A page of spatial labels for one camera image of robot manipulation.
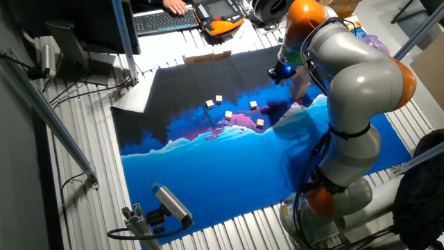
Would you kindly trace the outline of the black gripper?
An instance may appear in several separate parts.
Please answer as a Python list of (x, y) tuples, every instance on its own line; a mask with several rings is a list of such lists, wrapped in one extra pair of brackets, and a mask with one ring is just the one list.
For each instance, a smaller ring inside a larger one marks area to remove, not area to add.
[(282, 79), (288, 79), (291, 76), (295, 75), (297, 72), (294, 66), (288, 66), (283, 64), (280, 61), (277, 61), (274, 68), (268, 69), (268, 75), (273, 80), (275, 85), (280, 84)]

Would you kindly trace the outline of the person's hand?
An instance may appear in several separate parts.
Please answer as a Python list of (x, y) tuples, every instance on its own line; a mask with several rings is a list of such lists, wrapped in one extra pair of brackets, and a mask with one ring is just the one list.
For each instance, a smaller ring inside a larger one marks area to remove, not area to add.
[(163, 6), (177, 15), (184, 15), (187, 12), (186, 3), (183, 0), (162, 0)]

